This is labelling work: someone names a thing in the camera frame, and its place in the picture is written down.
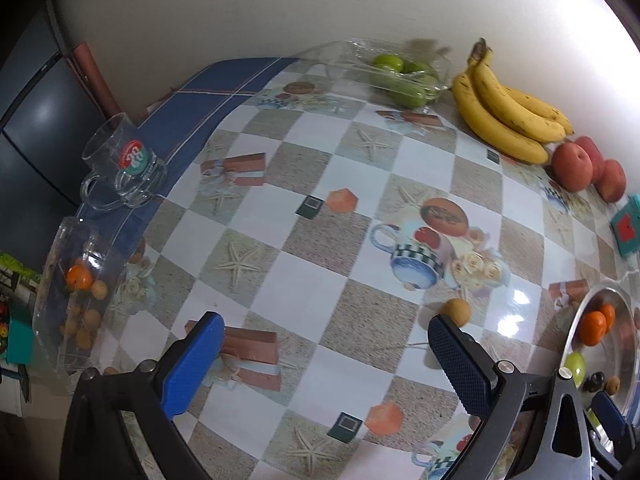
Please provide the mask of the dark cabinet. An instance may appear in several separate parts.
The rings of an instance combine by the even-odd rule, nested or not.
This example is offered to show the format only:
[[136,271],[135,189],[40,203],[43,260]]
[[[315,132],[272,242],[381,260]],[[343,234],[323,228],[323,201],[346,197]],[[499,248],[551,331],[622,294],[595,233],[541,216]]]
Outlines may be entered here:
[[62,219],[80,206],[81,152],[104,114],[46,9],[1,69],[1,250],[40,270]]

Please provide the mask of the patterned vinyl tablecloth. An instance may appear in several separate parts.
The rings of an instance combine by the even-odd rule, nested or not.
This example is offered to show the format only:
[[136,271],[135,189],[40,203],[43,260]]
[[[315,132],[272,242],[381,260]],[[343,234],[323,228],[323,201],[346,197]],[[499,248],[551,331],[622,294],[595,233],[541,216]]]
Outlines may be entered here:
[[545,373],[574,310],[553,283],[614,280],[639,301],[596,191],[434,117],[346,99],[285,60],[203,70],[140,125],[168,189],[104,221],[145,244],[91,361],[131,370],[213,310],[278,336],[281,385],[217,364],[176,425],[215,479],[427,479],[466,426],[426,342],[430,317],[469,301],[466,330],[495,358]]

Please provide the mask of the red apple front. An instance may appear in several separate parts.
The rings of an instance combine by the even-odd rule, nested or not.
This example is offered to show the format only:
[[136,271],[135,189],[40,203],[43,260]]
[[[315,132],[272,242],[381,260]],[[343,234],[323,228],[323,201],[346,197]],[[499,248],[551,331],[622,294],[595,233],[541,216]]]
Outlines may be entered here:
[[576,143],[560,144],[553,152],[551,166],[555,180],[568,192],[582,191],[591,183],[591,159]]

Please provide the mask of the dark cherry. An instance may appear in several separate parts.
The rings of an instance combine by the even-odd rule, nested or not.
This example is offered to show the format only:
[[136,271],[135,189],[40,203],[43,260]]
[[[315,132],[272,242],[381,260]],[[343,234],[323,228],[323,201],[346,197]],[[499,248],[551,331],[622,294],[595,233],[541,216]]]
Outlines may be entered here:
[[605,374],[603,372],[595,372],[585,379],[582,388],[585,392],[596,393],[603,389],[605,384]]

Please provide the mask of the large green fruit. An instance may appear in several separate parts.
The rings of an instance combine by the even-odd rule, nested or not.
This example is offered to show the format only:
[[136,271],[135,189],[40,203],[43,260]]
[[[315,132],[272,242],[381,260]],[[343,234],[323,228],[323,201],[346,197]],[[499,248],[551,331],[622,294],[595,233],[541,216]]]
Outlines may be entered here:
[[576,388],[582,388],[586,378],[586,361],[584,357],[579,352],[570,352],[566,356],[563,366],[572,373]]

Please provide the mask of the red apple right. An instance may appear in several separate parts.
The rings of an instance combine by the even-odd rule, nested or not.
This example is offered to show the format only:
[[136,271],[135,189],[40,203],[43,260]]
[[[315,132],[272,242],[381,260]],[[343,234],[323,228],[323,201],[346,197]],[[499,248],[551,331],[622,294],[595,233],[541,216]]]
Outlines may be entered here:
[[603,162],[603,170],[597,180],[596,190],[605,203],[616,203],[625,194],[626,174],[622,165],[615,159],[607,159]]

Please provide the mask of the orange tangerine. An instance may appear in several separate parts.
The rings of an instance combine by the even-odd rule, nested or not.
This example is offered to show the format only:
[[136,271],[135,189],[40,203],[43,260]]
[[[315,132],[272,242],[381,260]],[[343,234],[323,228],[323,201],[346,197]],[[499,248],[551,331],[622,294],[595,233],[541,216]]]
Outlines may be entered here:
[[578,324],[578,338],[587,347],[594,347],[608,331],[608,320],[606,316],[598,310],[587,312],[582,316]]
[[612,304],[601,304],[599,311],[603,314],[606,321],[606,331],[612,330],[616,321],[616,309]]

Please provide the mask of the red apple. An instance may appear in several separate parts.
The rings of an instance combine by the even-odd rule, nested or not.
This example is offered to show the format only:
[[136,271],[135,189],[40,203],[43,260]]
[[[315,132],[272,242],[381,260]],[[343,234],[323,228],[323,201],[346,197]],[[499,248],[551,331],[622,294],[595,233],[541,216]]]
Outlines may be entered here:
[[615,159],[607,159],[603,162],[603,170],[597,180],[596,190],[605,203],[616,203],[625,194],[626,174],[622,165]]
[[600,150],[589,136],[580,136],[575,140],[575,143],[589,156],[592,165],[591,183],[597,183],[601,179],[604,170],[604,158]]
[[555,180],[568,192],[582,191],[591,183],[591,159],[576,143],[560,144],[553,152],[551,166]]

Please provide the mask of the red apple middle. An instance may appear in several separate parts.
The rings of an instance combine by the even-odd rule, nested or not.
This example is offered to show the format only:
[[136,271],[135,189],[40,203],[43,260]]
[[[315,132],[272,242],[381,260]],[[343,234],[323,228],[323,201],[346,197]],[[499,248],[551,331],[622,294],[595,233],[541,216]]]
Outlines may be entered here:
[[597,183],[601,179],[604,170],[604,158],[600,150],[589,136],[580,136],[575,140],[575,143],[589,156],[592,165],[591,183]]

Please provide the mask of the yellow banana bunch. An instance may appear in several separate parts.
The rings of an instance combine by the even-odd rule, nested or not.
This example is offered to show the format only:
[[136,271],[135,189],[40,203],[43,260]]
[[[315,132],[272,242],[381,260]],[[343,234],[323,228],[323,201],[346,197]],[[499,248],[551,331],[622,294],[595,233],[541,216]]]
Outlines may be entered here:
[[556,107],[502,84],[491,68],[494,51],[480,38],[451,91],[458,113],[480,140],[529,165],[549,160],[548,144],[574,133]]

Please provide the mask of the glass mug with logo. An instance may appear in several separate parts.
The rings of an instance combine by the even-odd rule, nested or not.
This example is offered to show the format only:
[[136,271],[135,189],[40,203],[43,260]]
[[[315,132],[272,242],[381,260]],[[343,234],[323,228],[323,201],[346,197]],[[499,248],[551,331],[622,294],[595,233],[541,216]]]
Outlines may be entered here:
[[[138,128],[124,112],[108,118],[93,133],[81,158],[90,174],[81,182],[80,198],[96,211],[142,207],[152,200],[167,176],[163,159],[141,139]],[[90,192],[98,181],[117,197],[108,203],[91,198]]]

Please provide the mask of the brown longan fruit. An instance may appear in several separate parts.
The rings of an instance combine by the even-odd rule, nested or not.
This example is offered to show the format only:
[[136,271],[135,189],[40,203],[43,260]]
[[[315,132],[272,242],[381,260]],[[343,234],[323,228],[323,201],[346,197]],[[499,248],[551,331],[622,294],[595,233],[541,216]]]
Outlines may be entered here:
[[451,298],[442,305],[439,313],[448,315],[454,324],[463,327],[471,318],[471,306],[462,298]]

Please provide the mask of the clear box of green fruits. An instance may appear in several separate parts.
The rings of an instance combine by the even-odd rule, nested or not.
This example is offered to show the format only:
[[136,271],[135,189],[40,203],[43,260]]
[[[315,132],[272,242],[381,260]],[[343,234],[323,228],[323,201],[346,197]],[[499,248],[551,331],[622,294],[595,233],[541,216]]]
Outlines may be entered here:
[[451,62],[429,42],[349,38],[299,52],[318,66],[332,91],[352,98],[381,98],[405,110],[426,110],[450,88]]

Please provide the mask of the teal toy box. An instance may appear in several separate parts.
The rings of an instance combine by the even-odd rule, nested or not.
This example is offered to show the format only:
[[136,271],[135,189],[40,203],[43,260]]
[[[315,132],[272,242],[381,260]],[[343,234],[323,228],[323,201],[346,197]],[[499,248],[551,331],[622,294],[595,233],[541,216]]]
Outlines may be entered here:
[[623,258],[640,248],[640,195],[629,195],[628,202],[614,214],[610,222],[617,249]]

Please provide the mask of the small brown longan in bowl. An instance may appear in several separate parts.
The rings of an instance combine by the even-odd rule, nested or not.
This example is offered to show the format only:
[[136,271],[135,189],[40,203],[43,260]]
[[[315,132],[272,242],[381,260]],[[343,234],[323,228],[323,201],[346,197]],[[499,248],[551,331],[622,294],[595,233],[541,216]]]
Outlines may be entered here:
[[606,380],[605,391],[609,396],[615,396],[620,391],[620,378],[611,376]]

